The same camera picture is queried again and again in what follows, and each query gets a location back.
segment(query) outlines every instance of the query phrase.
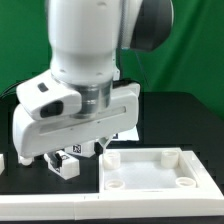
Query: green backdrop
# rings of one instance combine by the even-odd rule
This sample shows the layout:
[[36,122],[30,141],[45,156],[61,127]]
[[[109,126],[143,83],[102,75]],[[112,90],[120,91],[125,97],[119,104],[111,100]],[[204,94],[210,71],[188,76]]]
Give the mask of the green backdrop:
[[[169,39],[152,53],[122,52],[143,91],[196,96],[224,119],[224,0],[173,0]],[[0,91],[49,67],[44,0],[0,0]]]

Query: cable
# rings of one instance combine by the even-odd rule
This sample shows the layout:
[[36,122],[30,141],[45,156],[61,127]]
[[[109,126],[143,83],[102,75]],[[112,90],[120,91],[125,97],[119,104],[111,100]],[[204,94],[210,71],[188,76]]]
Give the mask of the cable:
[[151,88],[150,88],[150,85],[149,85],[149,81],[148,81],[148,79],[147,79],[147,72],[145,71],[145,69],[144,69],[144,67],[143,67],[143,65],[142,65],[141,59],[140,59],[140,57],[139,57],[139,55],[138,55],[137,52],[135,52],[135,56],[136,56],[136,58],[137,58],[138,65],[139,65],[139,68],[140,68],[140,70],[141,70],[141,73],[143,74],[144,80],[145,80],[145,82],[146,82],[148,88],[151,89]]
[[2,99],[4,99],[6,96],[15,94],[16,91],[10,92],[12,89],[14,89],[15,87],[17,87],[18,85],[22,84],[23,82],[27,81],[27,79],[19,81],[17,83],[12,84],[11,86],[9,86],[7,89],[5,89],[1,94],[0,94],[0,101]]

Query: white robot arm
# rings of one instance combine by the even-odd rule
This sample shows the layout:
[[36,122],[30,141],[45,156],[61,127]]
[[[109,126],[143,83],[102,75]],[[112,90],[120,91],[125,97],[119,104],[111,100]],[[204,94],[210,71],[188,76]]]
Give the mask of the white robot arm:
[[17,88],[13,140],[24,158],[134,127],[140,87],[130,82],[113,88],[116,48],[152,50],[167,38],[173,20],[170,0],[48,4],[50,70]]

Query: black table surface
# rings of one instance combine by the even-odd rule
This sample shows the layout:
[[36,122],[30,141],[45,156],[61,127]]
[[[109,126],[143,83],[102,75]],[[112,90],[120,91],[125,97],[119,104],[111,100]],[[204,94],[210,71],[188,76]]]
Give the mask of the black table surface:
[[[65,181],[47,169],[43,157],[29,167],[18,164],[12,141],[15,95],[0,102],[0,153],[6,169],[0,176],[0,194],[67,194],[98,192],[97,156],[80,160],[81,175]],[[113,142],[110,148],[181,147],[193,150],[224,193],[224,121],[187,93],[143,93],[139,100],[138,142]],[[73,223],[46,221],[46,223]],[[179,217],[75,221],[75,223],[224,223],[224,217]]]

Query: tray hole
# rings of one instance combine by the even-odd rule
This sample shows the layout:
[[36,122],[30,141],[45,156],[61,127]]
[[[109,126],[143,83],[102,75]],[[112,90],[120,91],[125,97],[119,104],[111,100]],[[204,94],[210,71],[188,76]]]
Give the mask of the tray hole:
[[105,184],[106,190],[122,190],[125,188],[125,183],[122,180],[109,180]]
[[176,179],[176,186],[179,188],[195,188],[196,181],[188,177],[180,177]]

